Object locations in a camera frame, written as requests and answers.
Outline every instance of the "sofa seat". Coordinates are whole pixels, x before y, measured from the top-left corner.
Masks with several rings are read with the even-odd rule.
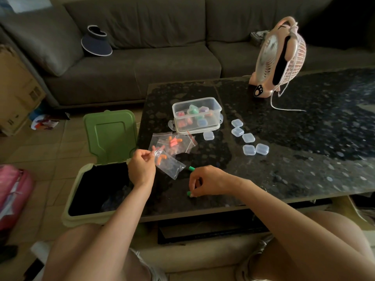
[[[209,50],[218,58],[221,77],[240,77],[255,71],[260,47],[249,42],[208,42]],[[307,46],[302,71],[327,71],[375,65],[375,53],[361,48],[340,50],[327,47]]]
[[[216,79],[221,66],[204,44],[114,50],[84,57],[61,77],[44,80],[60,105],[140,101],[150,83]]]

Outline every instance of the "gray pillow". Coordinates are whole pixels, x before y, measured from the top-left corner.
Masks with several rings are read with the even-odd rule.
[[[45,71],[61,76],[83,55],[81,32],[63,6],[13,14],[1,25]]]

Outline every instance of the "black marble table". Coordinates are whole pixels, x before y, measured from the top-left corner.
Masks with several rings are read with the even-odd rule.
[[[213,165],[251,179],[287,203],[375,191],[375,70],[351,69],[293,79],[285,93],[270,99],[253,97],[247,77],[153,84],[149,86],[138,134],[148,149],[153,133],[168,132],[172,104],[214,97],[224,122],[213,141],[196,134],[199,146],[176,156],[187,166]],[[239,118],[245,132],[270,147],[266,156],[245,156],[242,137],[231,134]],[[240,209],[230,196],[189,198],[190,172],[176,180],[157,170],[141,221],[185,217]]]

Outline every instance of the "leg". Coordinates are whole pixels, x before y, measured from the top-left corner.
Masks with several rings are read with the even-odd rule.
[[[340,214],[327,211],[311,212],[307,216],[375,262],[366,237],[353,221]],[[299,270],[276,239],[270,241],[263,253],[259,255],[252,277],[272,281],[309,280],[309,277]]]
[[[63,280],[80,254],[91,244],[101,229],[100,225],[85,224],[68,230],[54,243],[45,265],[43,281]],[[151,280],[149,270],[143,266],[136,255],[129,250],[125,259],[120,280]]]

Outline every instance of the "paw print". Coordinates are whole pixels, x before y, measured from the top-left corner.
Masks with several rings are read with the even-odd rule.
[[[259,97],[262,94],[262,92],[263,92],[263,87],[260,84],[259,86],[256,87],[256,89],[254,91],[254,96]]]

